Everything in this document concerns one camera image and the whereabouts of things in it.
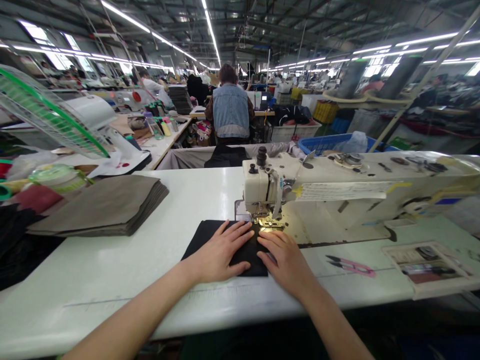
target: sewing machine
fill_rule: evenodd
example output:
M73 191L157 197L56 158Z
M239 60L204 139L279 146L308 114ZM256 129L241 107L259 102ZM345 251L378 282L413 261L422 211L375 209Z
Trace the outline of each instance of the sewing machine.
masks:
M261 150L242 166L247 213L299 244L392 238L392 229L434 217L480 186L480 167L431 151L298 159Z

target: yellow crate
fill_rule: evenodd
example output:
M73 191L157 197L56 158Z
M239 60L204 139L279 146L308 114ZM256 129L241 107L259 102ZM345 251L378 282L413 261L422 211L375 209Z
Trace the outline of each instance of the yellow crate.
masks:
M309 90L300 88L300 87L293 87L291 89L291 98L293 100L302 100L302 94L308 94L310 93Z
M336 102L318 100L315 111L313 112L313 118L322 124L331 124L334 122L338 110L339 106Z

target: hand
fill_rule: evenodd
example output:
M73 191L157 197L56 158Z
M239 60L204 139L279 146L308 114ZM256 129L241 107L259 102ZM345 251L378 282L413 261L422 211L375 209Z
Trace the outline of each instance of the hand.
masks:
M210 240L183 260L197 284L224 281L250 269L248 261L232 266L230 261L237 250L255 234L253 230L246 232L252 223L242 220L225 230L228 224L229 221L225 221Z
M297 243L282 231L259 233L258 242L275 257L259 251L257 256L263 261L275 281L290 295L302 302L312 290L320 287Z

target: scissors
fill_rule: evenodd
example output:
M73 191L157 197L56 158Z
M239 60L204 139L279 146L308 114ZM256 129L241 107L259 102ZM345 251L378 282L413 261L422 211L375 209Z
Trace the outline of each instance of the scissors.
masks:
M348 261L345 259L342 259L340 257L336 256L331 256L331 255L325 255L327 258L333 261L328 261L328 263L332 264L333 266L339 267L343 270L350 271L352 273L357 273L360 275L368 276L369 278L374 278L377 276L375 271L373 271L371 268L361 265L356 262Z

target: paper label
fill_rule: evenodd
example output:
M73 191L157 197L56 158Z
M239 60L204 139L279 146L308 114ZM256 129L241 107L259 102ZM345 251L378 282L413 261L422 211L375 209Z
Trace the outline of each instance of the paper label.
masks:
M304 183L297 201L385 199L395 181Z

